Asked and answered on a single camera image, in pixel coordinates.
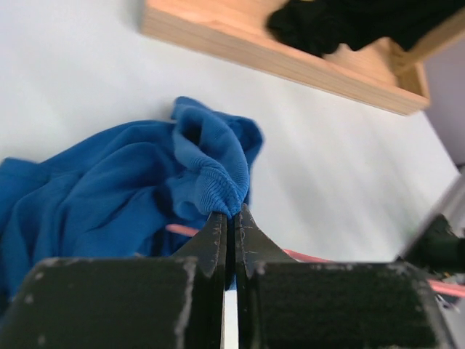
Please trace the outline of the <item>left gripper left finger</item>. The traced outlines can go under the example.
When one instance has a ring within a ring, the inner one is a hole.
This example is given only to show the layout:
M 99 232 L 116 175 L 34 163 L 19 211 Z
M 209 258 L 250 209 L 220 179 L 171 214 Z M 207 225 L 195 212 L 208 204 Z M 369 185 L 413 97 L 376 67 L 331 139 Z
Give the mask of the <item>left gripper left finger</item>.
M 227 259 L 227 217 L 210 214 L 206 224 L 179 249 L 187 282 L 174 325 L 177 348 L 222 348 Z

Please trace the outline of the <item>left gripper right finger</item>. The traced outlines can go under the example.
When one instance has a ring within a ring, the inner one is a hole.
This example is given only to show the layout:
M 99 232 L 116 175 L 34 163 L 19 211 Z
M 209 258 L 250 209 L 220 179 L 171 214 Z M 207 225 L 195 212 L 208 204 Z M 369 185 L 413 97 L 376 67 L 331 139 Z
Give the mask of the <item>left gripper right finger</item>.
M 238 297 L 238 345 L 265 348 L 259 278 L 269 263 L 293 263 L 256 224 L 247 204 L 234 219 L 234 257 Z

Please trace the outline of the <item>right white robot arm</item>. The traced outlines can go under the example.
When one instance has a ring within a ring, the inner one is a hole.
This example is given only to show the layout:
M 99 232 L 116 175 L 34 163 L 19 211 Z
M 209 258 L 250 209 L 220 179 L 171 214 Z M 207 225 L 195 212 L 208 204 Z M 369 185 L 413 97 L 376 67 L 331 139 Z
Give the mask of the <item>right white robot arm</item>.
M 443 214 L 437 214 L 397 261 L 445 278 L 464 273 L 464 237 L 457 236 Z

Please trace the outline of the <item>pink wire hanger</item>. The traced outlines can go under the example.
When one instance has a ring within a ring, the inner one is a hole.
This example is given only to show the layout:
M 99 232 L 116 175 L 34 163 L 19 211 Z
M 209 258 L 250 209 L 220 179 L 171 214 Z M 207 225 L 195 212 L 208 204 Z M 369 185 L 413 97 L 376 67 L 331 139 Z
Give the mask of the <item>pink wire hanger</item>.
M 196 235 L 199 230 L 195 228 L 190 228 L 178 224 L 170 224 L 166 226 L 167 231 L 171 233 L 180 234 L 183 236 L 193 237 Z M 289 249 L 285 249 L 284 252 L 290 257 L 296 259 L 299 262 L 329 262 L 329 260 L 324 260 L 322 258 L 309 256 L 299 252 L 295 252 Z M 429 285 L 431 288 L 438 294 L 446 294 L 447 296 L 464 298 L 464 286 L 458 284 L 448 284 L 442 281 L 435 281 L 429 279 Z

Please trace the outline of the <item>blue tank top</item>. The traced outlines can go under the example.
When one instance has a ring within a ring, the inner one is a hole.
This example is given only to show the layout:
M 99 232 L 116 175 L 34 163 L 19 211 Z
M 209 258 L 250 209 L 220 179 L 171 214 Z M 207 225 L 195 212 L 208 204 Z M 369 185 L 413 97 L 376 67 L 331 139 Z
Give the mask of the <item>blue tank top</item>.
M 263 139 L 256 123 L 178 97 L 169 121 L 97 133 L 39 163 L 1 163 L 1 296 L 53 257 L 169 256 L 212 212 L 248 201 Z

